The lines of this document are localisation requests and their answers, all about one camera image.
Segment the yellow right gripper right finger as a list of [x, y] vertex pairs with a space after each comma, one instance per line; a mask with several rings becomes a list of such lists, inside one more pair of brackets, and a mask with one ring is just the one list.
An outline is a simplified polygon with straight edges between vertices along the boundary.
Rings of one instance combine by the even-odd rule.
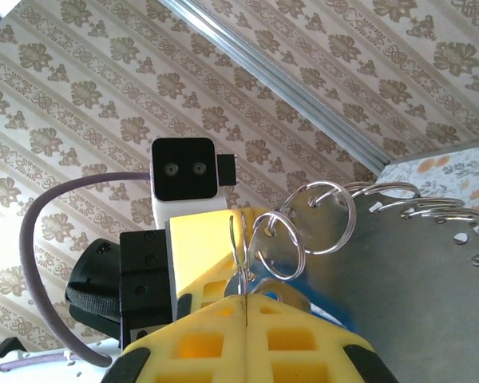
[[260, 294], [246, 307], [247, 383], [395, 383], [357, 334]]

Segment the metal band with key rings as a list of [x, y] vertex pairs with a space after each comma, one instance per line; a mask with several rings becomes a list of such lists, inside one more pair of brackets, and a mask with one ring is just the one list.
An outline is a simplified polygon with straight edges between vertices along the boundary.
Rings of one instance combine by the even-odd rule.
[[229, 224], [246, 266], [226, 294], [295, 300], [366, 339], [400, 383], [479, 383], [479, 211], [462, 200], [315, 181]]

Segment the aluminium left corner post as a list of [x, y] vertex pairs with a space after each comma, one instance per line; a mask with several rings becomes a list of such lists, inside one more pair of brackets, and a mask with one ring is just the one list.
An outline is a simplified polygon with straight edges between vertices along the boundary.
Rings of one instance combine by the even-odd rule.
[[331, 108], [325, 106], [273, 63], [267, 55], [229, 29], [196, 0], [158, 1], [223, 50], [233, 61], [261, 80], [277, 96], [284, 99], [373, 173], [381, 174], [385, 166], [391, 162], [381, 149], [376, 148]]

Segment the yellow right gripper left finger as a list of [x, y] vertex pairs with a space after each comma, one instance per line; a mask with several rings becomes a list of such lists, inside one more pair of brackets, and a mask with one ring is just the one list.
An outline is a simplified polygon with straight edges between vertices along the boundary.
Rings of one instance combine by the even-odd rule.
[[101, 383], [247, 383], [246, 303], [223, 298], [131, 343]]

